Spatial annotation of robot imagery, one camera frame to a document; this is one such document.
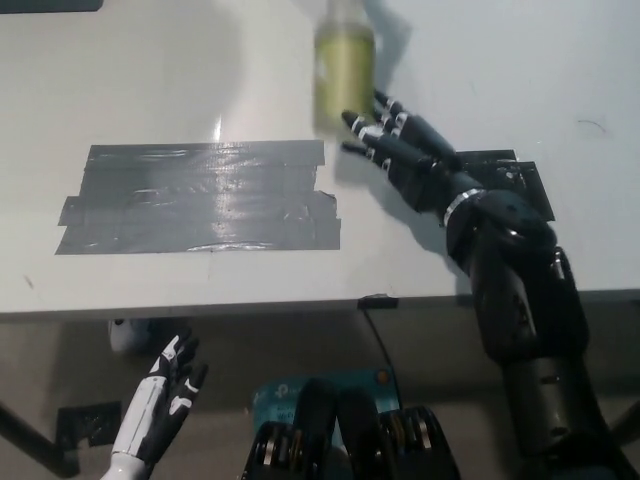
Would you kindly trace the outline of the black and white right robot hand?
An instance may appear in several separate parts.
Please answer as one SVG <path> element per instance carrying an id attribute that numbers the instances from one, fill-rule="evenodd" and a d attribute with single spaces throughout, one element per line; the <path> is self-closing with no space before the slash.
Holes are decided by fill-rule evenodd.
<path id="1" fill-rule="evenodd" d="M 463 169 L 453 146 L 423 117 L 399 100 L 374 92 L 373 117 L 345 110 L 342 121 L 359 141 L 343 147 L 363 155 L 384 171 L 409 207 L 433 213 L 447 224 L 463 203 L 486 189 Z"/>

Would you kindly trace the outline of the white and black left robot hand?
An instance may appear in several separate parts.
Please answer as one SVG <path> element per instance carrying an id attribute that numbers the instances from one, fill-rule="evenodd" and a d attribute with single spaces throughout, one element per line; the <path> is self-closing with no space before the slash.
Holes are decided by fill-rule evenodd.
<path id="1" fill-rule="evenodd" d="M 193 365 L 199 340 L 189 328 L 178 331 L 139 383 L 124 416 L 113 451 L 145 464 L 157 463 L 190 414 L 208 373 Z"/>

